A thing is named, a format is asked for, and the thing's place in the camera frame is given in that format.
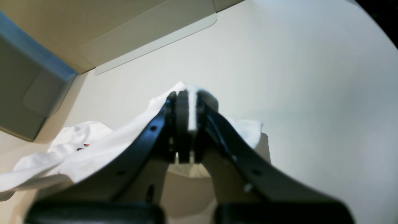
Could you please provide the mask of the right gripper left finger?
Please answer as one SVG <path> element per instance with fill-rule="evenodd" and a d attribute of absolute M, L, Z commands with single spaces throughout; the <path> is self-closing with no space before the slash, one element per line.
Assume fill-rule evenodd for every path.
<path fill-rule="evenodd" d="M 165 172 L 175 161 L 176 119 L 188 93 L 170 93 L 161 110 L 113 161 L 78 184 L 35 202 L 26 224 L 165 224 L 159 206 Z"/>

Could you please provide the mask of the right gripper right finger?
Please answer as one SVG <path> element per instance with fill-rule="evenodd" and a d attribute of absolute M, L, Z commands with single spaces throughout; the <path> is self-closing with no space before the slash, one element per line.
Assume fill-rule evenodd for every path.
<path fill-rule="evenodd" d="M 256 153 L 218 112 L 218 101 L 197 96 L 201 163 L 216 193 L 215 224 L 353 224 L 347 206 L 284 174 Z"/>

